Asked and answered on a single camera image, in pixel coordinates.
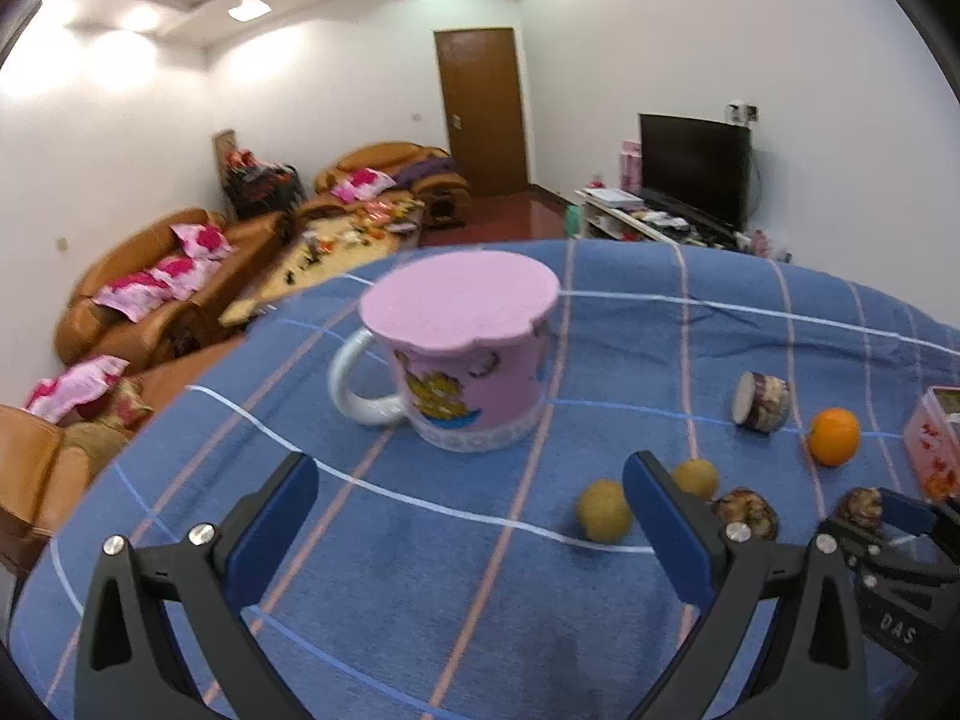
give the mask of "white mug handle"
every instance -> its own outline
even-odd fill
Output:
[[[403,399],[399,395],[386,397],[360,397],[349,387],[350,369],[354,362],[373,345],[374,336],[366,327],[361,327],[344,341],[337,351],[330,372],[326,377],[326,387],[330,400],[340,413],[361,425],[395,425],[402,420],[406,412]]]

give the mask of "television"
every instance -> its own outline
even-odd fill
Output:
[[[640,153],[640,196],[651,206],[683,215],[678,200],[727,228],[746,226],[750,129],[641,113]]]

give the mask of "metal screw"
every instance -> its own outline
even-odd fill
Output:
[[[126,543],[126,539],[123,538],[123,536],[111,536],[104,541],[104,552],[106,552],[107,555],[116,555],[123,550]]]
[[[731,522],[728,524],[725,533],[730,541],[742,544],[750,541],[750,526],[745,522]]]
[[[832,555],[837,551],[837,539],[831,536],[829,533],[820,533],[817,536],[817,549],[824,553],[824,555]]]
[[[204,544],[210,543],[213,541],[213,536],[217,533],[216,529],[210,525],[208,522],[200,523],[200,525],[194,525],[190,529],[190,533],[187,534],[186,538],[190,539],[190,543],[195,547],[202,547]]]

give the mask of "red floor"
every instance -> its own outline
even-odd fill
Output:
[[[426,247],[535,241],[563,237],[563,214],[532,191],[502,197],[474,197],[464,213],[466,227],[424,236]]]

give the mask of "blue gripper pad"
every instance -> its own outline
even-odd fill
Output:
[[[904,533],[924,536],[933,530],[937,522],[937,515],[923,501],[886,488],[880,488],[880,499],[883,506],[882,520],[888,525],[900,528]]]
[[[291,454],[260,490],[244,495],[224,519],[213,563],[234,613],[263,597],[313,508],[319,485],[314,461]]]
[[[682,493],[650,452],[627,459],[623,491],[680,600],[706,611],[726,565],[720,521],[702,501]]]

